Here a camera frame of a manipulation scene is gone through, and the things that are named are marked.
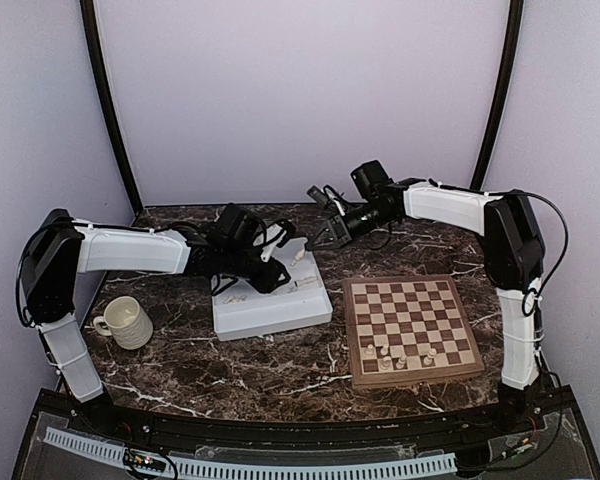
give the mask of chessboard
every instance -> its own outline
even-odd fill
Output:
[[[343,282],[354,388],[469,378],[484,364],[448,275]]]

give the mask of chessboard frame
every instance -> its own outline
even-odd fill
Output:
[[[429,383],[446,382],[452,380],[463,380],[482,373],[484,371],[484,363],[480,355],[480,350],[476,344],[473,335],[467,335],[467,340],[474,351],[474,360],[472,364],[450,365],[441,367],[437,371],[428,369],[409,372],[411,377],[409,381],[396,378],[402,376],[403,372],[387,372],[376,373],[373,375],[365,375],[362,372],[362,359],[360,358],[361,346],[359,345],[357,334],[357,322],[355,313],[355,303],[351,285],[354,284],[375,284],[375,283],[405,283],[405,282],[432,282],[446,281],[453,293],[455,299],[460,299],[458,290],[456,289],[453,277],[450,275],[423,275],[423,276],[400,276],[400,277],[373,277],[373,278],[347,278],[343,280],[344,294],[344,314],[347,329],[347,340],[349,342],[349,360],[351,364],[352,384],[354,389],[369,389],[369,388],[388,388],[396,386],[408,386],[419,382],[427,381]],[[460,313],[460,319],[464,328],[472,333],[471,326],[467,319],[467,314],[461,302],[456,301],[457,309]]]

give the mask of white box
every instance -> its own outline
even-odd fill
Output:
[[[305,238],[290,240],[274,252],[291,280],[269,294],[258,293],[240,279],[213,297],[213,325],[221,341],[267,335],[331,321],[333,307],[313,254],[291,266]]]

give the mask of marble surface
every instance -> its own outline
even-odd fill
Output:
[[[289,218],[312,232],[325,218],[315,205],[250,206],[266,221]],[[208,222],[221,207],[155,207],[138,226]],[[111,272],[84,327],[94,363],[119,405],[156,412],[254,421],[371,420],[453,411],[496,402],[502,367],[501,315],[472,234],[426,221],[404,221],[339,251],[316,252],[329,297],[329,324],[263,338],[220,342],[213,331],[208,282],[178,275]],[[484,374],[465,381],[353,390],[341,281],[348,277],[451,274],[482,354]],[[108,302],[138,299],[154,322],[138,351],[118,347],[91,327]]]

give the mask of white wall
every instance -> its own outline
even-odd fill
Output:
[[[149,205],[352,192],[372,158],[396,180],[469,183],[508,0],[96,3]]]
[[[14,306],[18,256],[55,207],[129,222],[89,65],[78,1],[0,1],[0,479],[10,478],[41,386],[55,385]],[[77,290],[84,313],[99,277]]]
[[[544,295],[545,350],[570,383],[600,456],[600,0],[527,2],[487,187],[552,199],[572,243]],[[547,266],[560,225],[539,207]]]

